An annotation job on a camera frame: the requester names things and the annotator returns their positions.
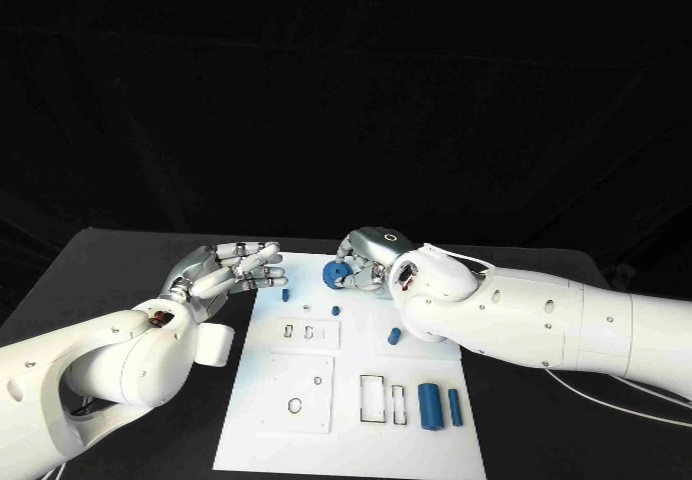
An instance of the black tablecloth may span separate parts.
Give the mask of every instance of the black tablecloth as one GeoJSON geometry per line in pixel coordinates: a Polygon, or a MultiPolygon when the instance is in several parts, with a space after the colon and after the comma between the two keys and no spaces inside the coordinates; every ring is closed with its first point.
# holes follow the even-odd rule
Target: black tablecloth
{"type": "MultiPolygon", "coordinates": [[[[156,297],[170,268],[190,250],[239,240],[268,239],[84,230],[7,319],[0,346],[130,309],[156,297]]],[[[333,254],[339,245],[336,240],[273,240],[291,252],[333,254]]],[[[499,266],[607,288],[595,264],[581,252],[441,246],[499,266]]],[[[173,400],[69,461],[62,480],[280,477],[212,470],[252,303],[254,293],[235,295],[215,317],[215,322],[237,331],[228,366],[195,365],[173,400]]],[[[692,429],[588,402],[541,370],[466,350],[463,365],[489,479],[692,478],[692,429]]],[[[600,398],[655,414],[681,415],[675,406],[652,402],[603,375],[570,372],[562,378],[600,398]]]]}

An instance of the white board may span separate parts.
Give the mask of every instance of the white board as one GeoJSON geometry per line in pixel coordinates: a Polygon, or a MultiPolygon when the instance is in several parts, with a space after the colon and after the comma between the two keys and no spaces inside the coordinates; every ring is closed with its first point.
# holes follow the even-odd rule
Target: white board
{"type": "Polygon", "coordinates": [[[329,289],[322,282],[322,269],[332,256],[283,255],[290,300],[283,302],[281,289],[264,289],[257,295],[215,470],[431,480],[484,479],[459,346],[451,342],[431,344],[415,339],[401,326],[391,300],[363,291],[329,289]],[[340,307],[339,316],[332,315],[335,305],[340,307]],[[307,323],[337,321],[339,348],[333,349],[332,341],[324,342],[322,348],[303,340],[286,341],[287,319],[307,323]],[[402,334],[399,344],[391,346],[386,336],[394,326],[401,328],[402,334]],[[271,367],[277,354],[333,359],[327,433],[296,433],[283,427],[275,429],[281,431],[270,431],[260,423],[270,418],[267,408],[277,412],[281,409],[280,414],[287,415],[286,398],[274,402],[274,407],[267,406],[271,404],[267,399],[277,395],[275,389],[265,386],[277,372],[271,367]],[[384,424],[361,422],[361,375],[385,378],[384,424]],[[446,428],[438,431],[421,428],[421,383],[440,386],[446,428]],[[407,425],[394,424],[392,385],[404,386],[407,425]],[[450,388],[459,390],[461,427],[451,425],[450,388]]]}

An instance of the robotic arm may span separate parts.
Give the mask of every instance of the robotic arm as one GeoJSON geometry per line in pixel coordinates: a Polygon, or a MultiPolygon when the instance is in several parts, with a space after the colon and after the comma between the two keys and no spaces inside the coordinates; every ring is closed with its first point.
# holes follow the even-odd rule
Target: robotic arm
{"type": "Polygon", "coordinates": [[[179,262],[159,298],[0,349],[3,478],[33,479],[164,404],[192,363],[224,366],[234,330],[203,323],[228,295],[286,285],[278,244],[200,247],[179,262]],[[95,399],[72,413],[61,381],[95,399]]]}
{"type": "Polygon", "coordinates": [[[500,268],[430,244],[414,249],[399,232],[379,227],[349,234],[324,281],[375,292],[386,285],[421,340],[448,338],[518,365],[611,374],[692,398],[689,302],[500,268]],[[349,255],[355,269],[343,266],[349,255]]]}

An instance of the black backdrop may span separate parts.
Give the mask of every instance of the black backdrop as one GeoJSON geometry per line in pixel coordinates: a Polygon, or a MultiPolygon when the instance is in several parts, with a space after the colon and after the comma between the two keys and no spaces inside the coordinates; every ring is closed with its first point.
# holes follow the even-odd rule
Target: black backdrop
{"type": "Polygon", "coordinates": [[[88,226],[386,225],[577,248],[686,294],[692,57],[669,29],[489,27],[385,2],[0,5],[6,309],[88,226]]]}

